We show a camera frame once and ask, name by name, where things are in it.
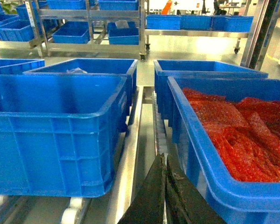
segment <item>plastic bag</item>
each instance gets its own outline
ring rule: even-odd
[[[87,71],[84,71],[80,68],[75,68],[75,69],[71,69],[71,70],[66,70],[67,73],[87,73]]]
[[[126,20],[118,20],[117,22],[115,22],[115,25],[117,29],[129,28],[129,24],[127,23]]]

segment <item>cart wheel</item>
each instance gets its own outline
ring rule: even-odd
[[[141,57],[141,62],[145,62],[145,55],[140,55]]]

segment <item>metal frame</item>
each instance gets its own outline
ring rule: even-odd
[[[280,12],[280,0],[259,0],[241,66],[260,70]]]
[[[45,44],[48,51],[48,55],[53,51],[64,51],[64,52],[114,52],[114,53],[138,53],[141,56],[141,60],[145,61],[145,8],[144,0],[140,0],[140,6],[138,11],[112,11],[112,10],[98,10],[98,6],[90,7],[89,1],[86,2],[86,10],[51,10],[48,7],[39,8],[36,6],[40,20],[43,19],[66,19],[69,21],[87,21],[89,24],[89,32],[91,40],[87,44],[70,44],[70,43],[54,43],[46,33]],[[101,45],[104,37],[107,34],[106,27],[103,28],[99,37],[94,39],[92,31],[93,21],[136,21],[140,22],[139,28],[139,45]]]
[[[42,47],[42,42],[44,39],[41,37],[38,25],[35,19],[35,13],[32,10],[32,1],[30,0],[23,0],[25,2],[29,21],[35,36],[35,39],[29,41],[29,42],[16,42],[16,41],[1,41],[0,40],[0,49],[21,49],[21,50],[28,50],[28,49],[34,49],[35,47],[38,47],[38,54],[40,57],[44,57],[45,50]]]

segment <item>crate rim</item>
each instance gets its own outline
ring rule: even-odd
[[[22,30],[22,29],[26,29],[27,27],[31,27],[31,24],[29,23],[28,25],[22,27],[21,29],[15,29],[15,28],[2,28],[3,26],[6,26],[10,23],[13,23],[13,22],[27,22],[26,20],[15,20],[15,21],[12,21],[12,22],[9,22],[9,23],[5,23],[5,24],[2,24],[0,25],[0,30]]]
[[[20,64],[28,64],[28,63],[31,63],[31,62],[45,62],[44,59],[20,59],[20,58],[8,59],[8,58],[0,58],[0,61],[10,61],[10,60],[21,60],[21,61],[26,61],[26,62],[17,63],[17,64],[11,64],[11,65],[4,65],[4,66],[0,66],[0,68],[6,68],[6,67],[11,67],[11,66],[20,65]]]
[[[137,68],[137,64],[139,62],[139,60],[137,59],[120,59],[120,58],[73,58],[73,59],[70,59],[70,60],[67,60],[67,61],[63,61],[63,62],[58,62],[56,64],[52,64],[52,65],[49,65],[49,66],[46,66],[46,67],[40,67],[40,68],[37,68],[37,69],[32,69],[32,70],[29,70],[29,71],[25,71],[25,73],[32,73],[32,72],[35,72],[37,73],[38,70],[40,69],[43,69],[43,68],[50,68],[50,67],[53,67],[53,66],[58,66],[58,65],[61,65],[65,62],[71,62],[71,61],[78,61],[78,60],[91,60],[91,61],[101,61],[101,60],[116,60],[116,61],[133,61],[130,68],[128,69],[128,71],[126,72],[126,74],[133,74],[133,72],[135,71],[135,69]],[[52,73],[55,73],[55,74],[69,74],[69,73],[65,73],[65,72],[41,72],[40,73],[48,73],[48,74],[52,74]],[[85,74],[102,74],[102,73],[94,73],[94,72],[89,72],[89,73],[85,73]]]
[[[58,74],[42,75],[42,76],[56,76],[56,75],[58,75]],[[111,78],[110,76],[97,76],[97,75],[89,76],[88,74],[82,75],[82,74],[69,74],[69,73],[67,73],[67,75],[68,76],[76,76],[76,77],[87,76],[87,77]],[[28,76],[29,77],[36,77],[36,76],[38,77],[40,75],[29,75],[28,74]],[[93,112],[93,113],[0,112],[0,117],[90,119],[90,118],[101,116],[101,115],[105,114],[105,112],[107,110],[109,110],[113,101],[116,99],[116,97],[120,93],[121,89],[126,84],[126,80],[127,80],[126,77],[114,77],[114,78],[118,78],[120,80],[119,83],[117,84],[118,88],[115,89],[113,94],[104,102],[104,104],[96,112]]]
[[[219,62],[219,63],[222,63],[222,64],[226,64],[226,65],[234,65],[234,66],[238,66],[236,64],[228,64],[228,63],[225,63],[225,62],[221,62],[221,61],[212,61],[212,60],[206,60],[206,61],[202,61],[202,60],[170,60],[170,59],[161,59],[161,60],[158,60],[158,59],[155,59],[154,60],[154,67],[157,71],[160,71],[160,72],[169,72],[169,71],[179,71],[179,72],[207,72],[207,71],[194,71],[194,70],[164,70],[162,69],[161,65],[159,64],[159,61],[173,61],[173,62]],[[238,71],[237,73],[246,73],[248,71],[253,71],[253,72],[258,72],[258,73],[261,73],[261,74],[268,74],[268,73],[265,73],[265,72],[262,72],[262,71],[256,71],[254,69],[250,69],[250,68],[246,68],[246,67],[242,67],[244,69],[247,69],[247,71]],[[234,71],[217,71],[218,73],[229,73],[229,72],[232,72],[234,73]]]
[[[233,210],[243,211],[243,212],[276,212],[280,213],[280,209],[276,209],[275,203],[280,204],[280,183],[270,182],[270,183],[263,183],[263,182],[240,182],[235,180],[227,170],[226,166],[224,165],[221,157],[217,153],[216,148],[212,144],[208,134],[206,133],[205,129],[203,128],[201,122],[199,121],[198,117],[196,116],[193,108],[191,107],[190,103],[186,99],[183,94],[178,96],[178,92],[182,92],[181,88],[179,87],[176,79],[183,79],[177,77],[168,77],[168,85],[172,92],[173,98],[177,104],[178,110],[181,113],[182,120],[185,123],[186,130],[189,136],[193,135],[200,135],[200,140],[191,138],[192,144],[195,145],[194,151],[196,157],[199,161],[201,170],[203,175],[205,176],[207,185],[210,189],[212,196],[222,205],[225,207],[231,208]],[[221,79],[222,78],[186,78],[186,79]],[[235,80],[232,78],[223,78],[224,80]],[[280,82],[277,79],[257,79],[257,78],[242,78],[241,80],[261,80],[262,82]],[[185,122],[187,118],[191,118],[191,124],[189,122]],[[204,148],[207,148],[207,152],[201,149],[201,143],[204,144]],[[211,167],[209,160],[212,160],[213,163],[219,164],[219,170],[214,172],[213,168]],[[228,181],[228,185],[225,184],[223,186],[222,182],[226,179]],[[255,188],[261,188],[258,191],[258,196],[251,196],[250,192],[253,192]],[[274,189],[274,192],[266,192],[267,189]],[[267,204],[267,199],[273,200],[270,202],[265,208],[258,208],[260,204]],[[242,202],[240,204],[237,203],[237,200],[240,199]]]

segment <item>gray floor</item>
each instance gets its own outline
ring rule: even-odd
[[[186,60],[216,60],[232,64],[240,64],[245,48],[246,39],[241,41],[241,50],[234,54],[237,39],[209,38],[209,37],[179,37],[179,36],[151,36],[151,50],[145,63],[138,64],[138,85],[154,85],[154,59],[186,59]],[[76,57],[97,58],[137,58],[138,55],[130,54],[79,54],[79,53],[54,53],[46,57],[46,65],[62,62]],[[1,58],[38,58],[36,50],[15,51],[0,50]],[[276,58],[280,57],[280,19],[274,31],[267,56],[263,63],[262,71],[268,72],[270,78],[280,79],[280,67]],[[154,159],[154,135],[152,126],[152,106],[143,105],[140,131],[140,155],[137,180],[138,185],[145,178]],[[28,214],[24,224],[56,224],[68,202],[68,198],[39,197],[35,206]],[[87,214],[86,223],[104,223],[107,212],[109,194],[94,199],[91,210]]]

